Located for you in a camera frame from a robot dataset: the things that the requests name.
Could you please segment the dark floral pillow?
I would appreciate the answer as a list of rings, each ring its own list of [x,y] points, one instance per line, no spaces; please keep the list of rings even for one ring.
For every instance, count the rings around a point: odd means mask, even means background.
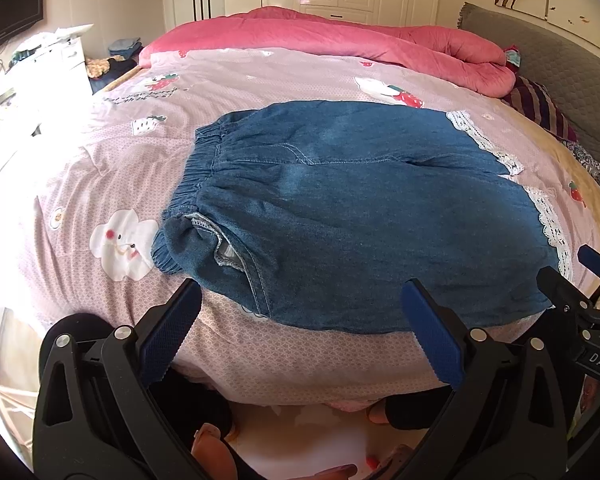
[[[562,140],[562,144],[600,187],[600,162],[578,142]]]

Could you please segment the pink strawberry print bedsheet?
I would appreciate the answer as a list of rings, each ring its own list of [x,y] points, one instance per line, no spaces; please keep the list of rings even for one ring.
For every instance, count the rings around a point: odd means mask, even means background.
[[[33,220],[15,253],[26,310],[41,326],[74,312],[136,322],[181,284],[154,267],[150,245],[181,179],[195,132],[234,110],[298,100],[398,102],[405,90],[495,155],[539,208],[542,233],[577,285],[584,244],[600,252],[600,187],[555,140],[494,99],[407,68],[350,56],[273,50],[156,56],[150,70],[94,102],[69,125],[67,151],[46,148],[48,172],[30,200]],[[230,400],[365,408],[391,393],[437,387],[409,334],[353,336],[278,325],[206,292],[176,357],[190,378]]]

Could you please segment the blue denim lace-trimmed pants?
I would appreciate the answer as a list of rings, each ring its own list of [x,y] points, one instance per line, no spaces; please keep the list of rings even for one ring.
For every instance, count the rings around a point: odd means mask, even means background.
[[[247,311],[304,330],[404,332],[414,278],[468,325],[548,307],[571,252],[546,195],[462,112],[292,101],[196,132],[151,247]]]

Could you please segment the white dresser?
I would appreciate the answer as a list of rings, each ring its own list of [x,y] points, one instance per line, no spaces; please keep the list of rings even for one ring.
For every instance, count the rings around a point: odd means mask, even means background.
[[[32,136],[76,116],[92,95],[82,36],[90,24],[29,37],[0,73],[0,172]]]

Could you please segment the pink quilted comforter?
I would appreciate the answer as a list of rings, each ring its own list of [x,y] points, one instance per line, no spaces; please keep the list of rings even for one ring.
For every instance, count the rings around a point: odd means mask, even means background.
[[[151,57],[163,52],[264,48],[397,65],[495,99],[509,94],[516,79],[501,47],[466,30],[365,25],[280,6],[175,27],[140,51],[140,66],[150,67]]]

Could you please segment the striped purple pillow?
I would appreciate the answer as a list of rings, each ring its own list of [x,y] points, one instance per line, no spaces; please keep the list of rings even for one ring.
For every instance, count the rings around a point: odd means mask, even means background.
[[[535,122],[558,140],[577,142],[577,133],[547,90],[526,77],[517,76],[514,88],[503,102]]]

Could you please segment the grey padded headboard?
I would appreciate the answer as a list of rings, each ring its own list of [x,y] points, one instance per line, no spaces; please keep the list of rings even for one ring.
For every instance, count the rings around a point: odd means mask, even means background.
[[[457,26],[494,44],[516,44],[521,75],[542,84],[583,147],[600,162],[600,58],[548,29],[466,2]]]

